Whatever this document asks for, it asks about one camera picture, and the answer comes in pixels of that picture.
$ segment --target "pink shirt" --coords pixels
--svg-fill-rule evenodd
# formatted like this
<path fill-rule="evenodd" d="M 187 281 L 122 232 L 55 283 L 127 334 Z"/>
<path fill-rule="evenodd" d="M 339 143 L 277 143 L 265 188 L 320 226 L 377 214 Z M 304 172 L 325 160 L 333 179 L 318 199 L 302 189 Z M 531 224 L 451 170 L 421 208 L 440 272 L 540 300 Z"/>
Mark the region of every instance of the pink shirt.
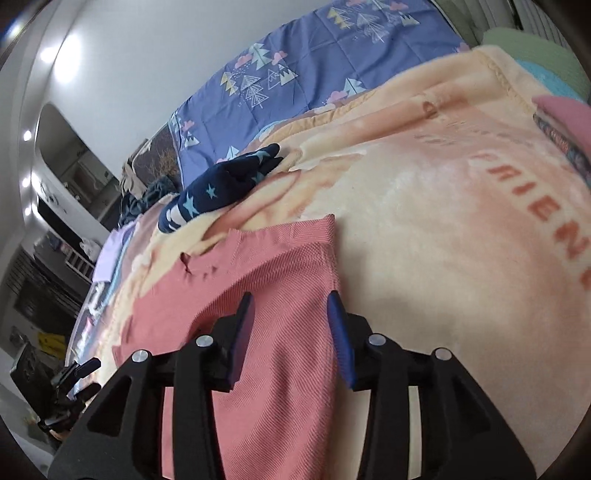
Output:
<path fill-rule="evenodd" d="M 336 378 L 326 298 L 338 290 L 335 217 L 230 230 L 211 251 L 182 255 L 134 306 L 118 365 L 138 349 L 177 350 L 254 295 L 255 323 L 240 381 L 213 394 L 228 480 L 322 476 Z M 171 407 L 163 424 L 163 474 L 173 477 Z"/>

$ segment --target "pink pillow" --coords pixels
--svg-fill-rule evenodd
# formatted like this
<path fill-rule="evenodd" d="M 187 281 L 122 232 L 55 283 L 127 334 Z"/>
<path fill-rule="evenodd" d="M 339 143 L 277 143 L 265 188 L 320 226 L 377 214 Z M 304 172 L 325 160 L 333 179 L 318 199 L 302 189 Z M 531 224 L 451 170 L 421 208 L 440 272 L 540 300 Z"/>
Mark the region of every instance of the pink pillow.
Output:
<path fill-rule="evenodd" d="M 591 157 L 591 108 L 589 105 L 567 97 L 540 95 L 532 101 L 542 111 L 566 127 L 566 134 Z"/>

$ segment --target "blue comforter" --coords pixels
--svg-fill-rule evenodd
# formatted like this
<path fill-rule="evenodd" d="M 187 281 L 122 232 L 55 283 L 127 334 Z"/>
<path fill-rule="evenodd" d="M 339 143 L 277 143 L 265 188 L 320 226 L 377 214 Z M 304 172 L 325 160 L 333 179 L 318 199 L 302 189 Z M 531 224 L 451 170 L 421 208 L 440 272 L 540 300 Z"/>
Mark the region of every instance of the blue comforter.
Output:
<path fill-rule="evenodd" d="M 278 122 L 462 48 L 427 0 L 338 0 L 283 25 L 172 115 L 168 126 L 183 185 L 234 158 Z"/>

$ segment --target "cream blanket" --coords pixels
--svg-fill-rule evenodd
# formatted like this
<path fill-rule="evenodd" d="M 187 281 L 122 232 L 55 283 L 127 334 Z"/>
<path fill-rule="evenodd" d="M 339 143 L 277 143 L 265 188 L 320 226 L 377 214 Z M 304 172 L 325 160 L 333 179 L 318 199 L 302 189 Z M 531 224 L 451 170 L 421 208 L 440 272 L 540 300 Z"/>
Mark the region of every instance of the cream blanket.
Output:
<path fill-rule="evenodd" d="M 277 126 L 248 149 L 277 142 L 285 160 L 245 200 L 168 236 L 142 224 L 92 352 L 98 380 L 134 299 L 182 252 L 334 213 L 347 309 L 405 349 L 450 348 L 541 474 L 591 402 L 591 196 L 532 120 L 546 93 L 482 47 Z M 327 478 L 356 477 L 368 399 L 338 389 Z M 415 426 L 412 476 L 418 442 Z"/>

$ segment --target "navy star sock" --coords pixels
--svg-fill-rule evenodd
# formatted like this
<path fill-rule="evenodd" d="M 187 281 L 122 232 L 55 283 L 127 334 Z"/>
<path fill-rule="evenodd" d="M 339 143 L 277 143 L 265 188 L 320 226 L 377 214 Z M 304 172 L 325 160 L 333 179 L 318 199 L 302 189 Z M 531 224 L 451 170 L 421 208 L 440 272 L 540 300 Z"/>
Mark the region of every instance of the navy star sock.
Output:
<path fill-rule="evenodd" d="M 158 229 L 174 232 L 202 213 L 243 199 L 283 160 L 278 153 L 279 145 L 273 143 L 208 168 L 162 209 Z"/>

